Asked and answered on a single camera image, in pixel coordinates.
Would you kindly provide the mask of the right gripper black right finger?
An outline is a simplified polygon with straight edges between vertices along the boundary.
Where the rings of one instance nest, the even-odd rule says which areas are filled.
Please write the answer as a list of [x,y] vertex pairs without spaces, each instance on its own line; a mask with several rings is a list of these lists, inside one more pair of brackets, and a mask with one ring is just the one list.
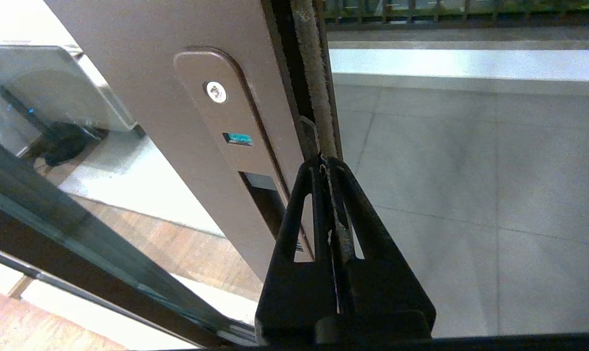
[[331,253],[339,311],[416,312],[426,326],[436,309],[346,163],[324,162],[333,229]]

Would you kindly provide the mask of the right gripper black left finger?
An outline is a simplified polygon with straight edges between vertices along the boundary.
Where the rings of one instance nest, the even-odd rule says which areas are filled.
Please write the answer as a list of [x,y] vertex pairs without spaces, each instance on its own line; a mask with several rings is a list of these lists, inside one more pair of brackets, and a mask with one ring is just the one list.
[[[300,166],[257,307],[257,326],[315,325],[320,318],[335,312],[324,184],[321,158],[310,158]],[[307,197],[312,200],[314,260],[296,262]]]

